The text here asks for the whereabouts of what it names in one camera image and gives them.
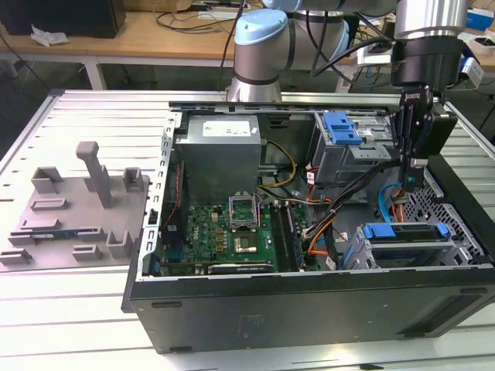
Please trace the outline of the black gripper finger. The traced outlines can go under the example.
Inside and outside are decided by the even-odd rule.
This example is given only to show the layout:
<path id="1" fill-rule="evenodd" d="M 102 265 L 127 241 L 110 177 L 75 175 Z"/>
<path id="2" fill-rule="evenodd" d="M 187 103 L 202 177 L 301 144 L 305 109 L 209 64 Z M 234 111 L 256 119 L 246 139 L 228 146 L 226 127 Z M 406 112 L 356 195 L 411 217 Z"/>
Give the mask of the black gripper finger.
<path id="1" fill-rule="evenodd" d="M 417 121 L 411 132 L 410 150 L 410 190 L 422 187 L 424 168 L 428 164 L 429 154 L 425 150 L 426 142 L 431 131 L 432 113 L 424 114 Z"/>
<path id="2" fill-rule="evenodd" d="M 401 182 L 403 189 L 411 189 L 409 182 L 409 164 L 410 164 L 410 130 L 411 117 L 410 109 L 407 105 L 401 105 L 400 113 L 397 119 L 397 134 L 399 142 L 399 152 L 401 154 Z"/>

